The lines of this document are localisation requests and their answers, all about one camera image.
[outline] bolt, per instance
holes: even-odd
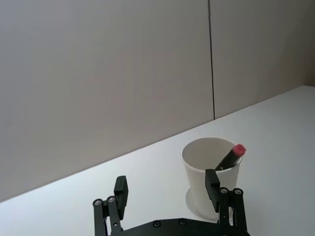
[[[234,191],[236,194],[242,194],[242,191],[241,190],[239,190],[239,189],[235,189],[235,191]]]
[[[95,203],[94,203],[94,205],[99,205],[101,203],[101,201],[100,200],[97,200],[97,201],[95,201]]]
[[[110,203],[112,203],[114,200],[115,200],[115,198],[113,198],[113,197],[111,197],[111,198],[108,199],[108,201],[109,201]]]
[[[153,222],[153,227],[154,227],[154,228],[159,228],[159,227],[161,227],[161,222],[158,221],[158,220],[156,220],[155,222]]]
[[[180,219],[180,220],[178,221],[178,223],[179,223],[180,225],[186,225],[186,220],[185,220],[185,219]]]

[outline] white table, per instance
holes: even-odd
[[[119,175],[129,185],[125,229],[156,219],[199,219],[186,206],[181,150],[202,137],[247,148],[237,185],[245,192],[252,236],[314,234],[315,88],[302,86],[5,201],[0,235],[93,236],[92,202],[111,195]]]

